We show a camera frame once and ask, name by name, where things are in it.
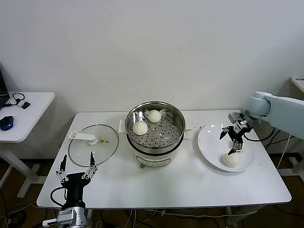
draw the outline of white side table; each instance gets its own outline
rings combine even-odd
[[[17,158],[12,151],[7,149],[5,143],[20,143],[25,140],[55,97],[55,94],[52,92],[22,93],[24,94],[25,99],[30,102],[30,106],[27,109],[22,109],[18,106],[3,107],[0,109],[0,119],[8,115],[12,115],[14,117],[13,128],[8,131],[0,130],[0,157],[10,164],[9,168],[6,170],[5,174],[0,180],[0,188],[2,187],[12,168],[15,168],[26,176],[26,180],[17,194],[17,197],[19,198],[23,198],[26,195],[31,184],[43,184],[46,177],[38,176],[36,174],[40,164],[35,164],[33,168],[30,169],[19,158]],[[9,93],[11,98],[8,102],[13,104],[15,103],[15,100],[12,98],[12,94],[12,92]]]

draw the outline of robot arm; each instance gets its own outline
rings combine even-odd
[[[304,139],[304,101],[301,100],[255,92],[243,112],[230,113],[228,117],[234,126],[224,127],[219,138],[227,133],[231,138],[232,149],[228,155],[242,149],[242,136],[251,131],[252,122],[256,120],[264,120],[281,131]]]
[[[252,118],[304,139],[304,101],[255,92],[246,109]]]
[[[92,222],[85,217],[86,204],[82,199],[84,187],[91,182],[91,179],[97,171],[93,153],[91,152],[90,167],[86,172],[66,175],[66,162],[67,155],[64,156],[60,164],[60,169],[56,171],[62,187],[66,189],[66,203],[62,205],[57,218],[43,221],[42,226],[49,227],[54,224],[59,224],[63,228],[91,228]]]

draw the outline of white table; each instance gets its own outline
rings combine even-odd
[[[211,123],[231,124],[226,111],[185,111],[186,121],[193,130],[185,133],[175,159],[158,169],[141,169],[133,158],[133,149],[125,134],[119,134],[119,144],[113,157],[98,166],[91,183],[84,189],[84,202],[88,209],[165,209],[202,208],[251,205],[243,213],[257,210],[266,204],[283,203],[291,195],[260,142],[248,142],[255,150],[252,166],[241,173],[228,173],[211,165],[200,153],[197,134],[200,126]],[[78,113],[68,131],[80,131],[93,124],[106,124],[118,132],[119,120],[127,113]],[[254,131],[249,137],[257,139]],[[65,138],[53,163],[37,204],[46,208],[58,206],[50,200],[51,191],[60,186],[55,174],[65,154],[70,139]],[[66,174],[86,171],[67,159]],[[54,198],[64,203],[63,192]],[[229,218],[233,224],[240,218]]]
[[[9,93],[10,99],[8,102],[14,104],[15,100],[12,98],[12,93],[13,92]],[[26,180],[17,194],[17,197],[19,198],[23,198],[26,195],[31,184],[43,184],[46,177],[38,176],[36,174],[40,164],[35,164],[32,169],[30,169],[19,158],[17,158],[12,151],[6,148],[5,143],[20,143],[25,140],[55,97],[54,93],[49,92],[22,93],[25,96],[25,100],[30,102],[30,106],[27,109],[22,109],[16,105],[0,109],[0,119],[8,115],[12,115],[14,117],[13,128],[8,131],[0,130],[0,157],[10,164],[10,167],[6,170],[0,180],[0,188],[12,168],[15,168],[26,176]]]

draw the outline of white wall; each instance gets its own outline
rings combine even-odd
[[[253,91],[279,92],[304,70],[303,9],[302,0],[1,1],[8,87],[57,95],[18,156],[54,157],[77,112],[149,100],[238,108]]]

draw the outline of steamed bun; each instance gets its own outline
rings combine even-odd
[[[238,166],[238,158],[236,157],[236,153],[233,153],[231,155],[228,155],[228,153],[226,153],[223,156],[223,162],[225,165],[231,167],[231,168],[235,168]]]
[[[157,122],[159,122],[161,120],[161,117],[162,117],[162,114],[160,114],[160,112],[157,111],[157,110],[151,110],[148,113],[148,120],[151,123],[157,123]]]
[[[143,121],[138,121],[133,125],[133,132],[137,135],[146,134],[148,131],[148,125]]]

